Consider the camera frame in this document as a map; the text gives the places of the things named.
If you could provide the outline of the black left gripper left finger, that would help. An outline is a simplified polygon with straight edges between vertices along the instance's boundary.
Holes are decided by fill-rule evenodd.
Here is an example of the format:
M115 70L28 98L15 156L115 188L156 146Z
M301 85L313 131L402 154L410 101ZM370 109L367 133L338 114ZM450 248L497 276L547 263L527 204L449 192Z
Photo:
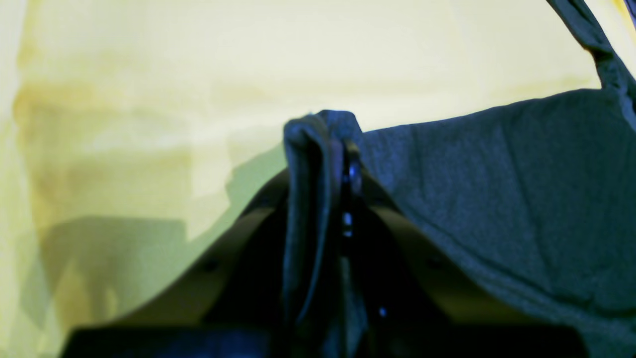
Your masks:
M64 358L274 358L289 171L270 179L239 218L168 288L113 323L76 330Z

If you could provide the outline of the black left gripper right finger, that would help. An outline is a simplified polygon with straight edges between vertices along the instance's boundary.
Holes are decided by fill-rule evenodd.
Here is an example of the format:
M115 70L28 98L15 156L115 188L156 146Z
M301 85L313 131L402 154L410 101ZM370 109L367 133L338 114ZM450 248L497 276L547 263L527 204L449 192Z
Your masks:
M581 336L479 287L408 220L343 143L342 238L368 328L359 358L587 358Z

